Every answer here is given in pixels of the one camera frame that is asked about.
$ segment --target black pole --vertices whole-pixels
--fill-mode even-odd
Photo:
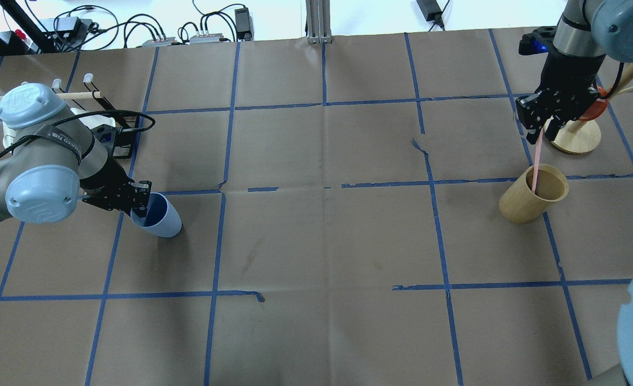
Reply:
[[[44,32],[40,31],[40,29],[33,23],[33,21],[28,17],[27,14],[23,11],[23,9],[17,4],[16,0],[0,0],[0,5],[2,9],[5,10],[15,22],[17,22],[18,26],[21,27],[30,40],[35,42],[38,45],[40,50],[43,53],[51,53],[57,52],[54,47],[54,42],[44,34]]]

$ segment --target bamboo cup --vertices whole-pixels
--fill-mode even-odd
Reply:
[[[548,164],[540,164],[535,193],[531,191],[532,181],[533,166],[526,169],[500,198],[500,212],[507,220],[517,224],[532,222],[569,193],[566,176]]]

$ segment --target pink stick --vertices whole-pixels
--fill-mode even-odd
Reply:
[[[538,183],[538,171],[540,168],[540,153],[542,150],[542,135],[545,133],[545,128],[540,130],[538,141],[535,143],[535,159],[533,160],[533,182],[531,183],[531,190],[535,194],[535,185]]]

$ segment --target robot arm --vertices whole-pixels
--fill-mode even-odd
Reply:
[[[47,86],[25,84],[0,101],[0,118],[15,131],[10,158],[0,160],[0,221],[57,222],[83,201],[144,218],[152,183],[135,183],[106,147]]]
[[[593,85],[605,56],[633,63],[633,0],[569,0],[556,28],[524,35],[519,53],[547,51],[541,83],[534,93],[516,98],[517,116],[534,144],[547,120],[553,141],[568,122],[578,120],[597,98]]]

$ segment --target white floor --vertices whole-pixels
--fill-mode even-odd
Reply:
[[[530,27],[555,25],[564,10],[566,0],[450,0],[444,15],[446,29],[481,29],[504,27]],[[444,5],[446,0],[438,0]],[[23,0],[18,0],[26,9]],[[29,2],[40,19],[53,18],[60,12],[71,10],[86,4],[86,0],[38,0]],[[176,36],[178,27],[186,21],[199,24],[199,14],[191,0],[91,0],[91,4],[112,10],[120,22],[133,14],[148,13],[159,20],[167,36]],[[230,0],[196,0],[203,12],[220,10],[231,4]],[[255,40],[296,39],[304,36],[306,23],[306,3],[304,0],[244,0],[250,9],[255,25]],[[76,14],[93,19],[101,27],[114,24],[113,18],[105,12],[80,12]],[[7,17],[12,29],[17,24]],[[220,17],[209,20],[212,33],[230,31]],[[416,0],[397,0],[397,2],[377,2],[371,0],[336,0],[331,2],[331,29],[333,35],[373,35],[397,32],[427,31],[430,23],[421,15]],[[9,30],[0,7],[0,31]],[[101,47],[112,39],[112,32],[89,42],[84,47]],[[133,32],[129,47],[142,44],[150,39],[149,33],[142,27]],[[122,34],[109,48],[123,47]]]

